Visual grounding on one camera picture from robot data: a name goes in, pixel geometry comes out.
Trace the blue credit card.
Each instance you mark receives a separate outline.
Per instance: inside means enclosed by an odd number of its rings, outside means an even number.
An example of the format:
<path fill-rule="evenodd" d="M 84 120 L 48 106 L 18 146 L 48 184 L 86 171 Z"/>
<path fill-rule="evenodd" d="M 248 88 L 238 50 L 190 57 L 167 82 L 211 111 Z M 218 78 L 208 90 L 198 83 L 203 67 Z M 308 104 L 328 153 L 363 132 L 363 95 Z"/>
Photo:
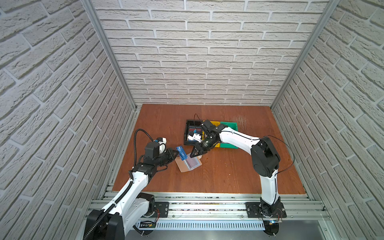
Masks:
<path fill-rule="evenodd" d="M 182 161 L 185 161 L 188 158 L 188 155 L 186 154 L 184 148 L 182 146 L 176 147 L 177 151 L 179 152 L 179 156 Z"/>

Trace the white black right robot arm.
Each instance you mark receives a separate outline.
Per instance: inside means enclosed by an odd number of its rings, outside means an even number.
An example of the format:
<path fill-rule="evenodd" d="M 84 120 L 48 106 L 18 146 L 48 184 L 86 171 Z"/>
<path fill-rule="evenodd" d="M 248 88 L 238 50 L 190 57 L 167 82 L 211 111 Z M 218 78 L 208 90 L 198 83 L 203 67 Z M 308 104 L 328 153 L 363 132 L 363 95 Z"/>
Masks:
<path fill-rule="evenodd" d="M 215 126 L 210 121 L 203 122 L 201 128 L 205 138 L 195 143 L 190 157 L 204 155 L 218 143 L 231 144 L 248 153 L 252 157 L 252 166 L 261 180 L 261 213 L 265 217 L 271 217 L 281 203 L 277 183 L 281 158 L 270 138 L 248 136 L 224 124 Z"/>

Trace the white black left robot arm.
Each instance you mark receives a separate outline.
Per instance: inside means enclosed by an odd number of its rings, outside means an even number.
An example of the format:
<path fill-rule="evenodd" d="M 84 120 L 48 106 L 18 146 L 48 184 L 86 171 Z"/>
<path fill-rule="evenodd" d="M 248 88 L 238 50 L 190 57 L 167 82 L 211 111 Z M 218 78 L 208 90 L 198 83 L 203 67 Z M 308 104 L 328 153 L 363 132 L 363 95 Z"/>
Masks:
<path fill-rule="evenodd" d="M 156 227 L 162 212 L 157 209 L 155 197 L 143 193 L 158 167 L 173 162 L 179 152 L 167 149 L 156 158 L 144 158 L 129 171 L 129 180 L 115 197 L 100 210 L 92 210 L 86 220 L 84 240 L 124 240 L 131 229 L 138 230 L 140 218 L 154 218 L 149 224 Z"/>

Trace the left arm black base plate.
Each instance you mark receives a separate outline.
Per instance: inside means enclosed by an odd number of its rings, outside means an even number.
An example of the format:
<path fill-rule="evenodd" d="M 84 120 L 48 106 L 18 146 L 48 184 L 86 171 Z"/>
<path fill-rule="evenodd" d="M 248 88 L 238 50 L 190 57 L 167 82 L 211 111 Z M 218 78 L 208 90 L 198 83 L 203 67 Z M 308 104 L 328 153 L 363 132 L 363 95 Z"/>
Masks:
<path fill-rule="evenodd" d="M 145 218 L 167 218 L 169 214 L 169 202 L 149 203 L 148 211 L 143 215 Z"/>

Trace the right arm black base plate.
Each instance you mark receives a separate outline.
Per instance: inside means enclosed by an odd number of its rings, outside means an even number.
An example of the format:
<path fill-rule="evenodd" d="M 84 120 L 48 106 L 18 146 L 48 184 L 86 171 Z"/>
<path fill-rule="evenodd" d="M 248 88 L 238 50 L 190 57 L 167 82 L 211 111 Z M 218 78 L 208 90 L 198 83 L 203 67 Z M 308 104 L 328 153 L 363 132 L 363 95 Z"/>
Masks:
<path fill-rule="evenodd" d="M 275 204 L 269 206 L 260 202 L 247 202 L 246 211 L 248 218 L 279 218 L 284 219 L 287 217 L 283 203 L 277 201 Z"/>

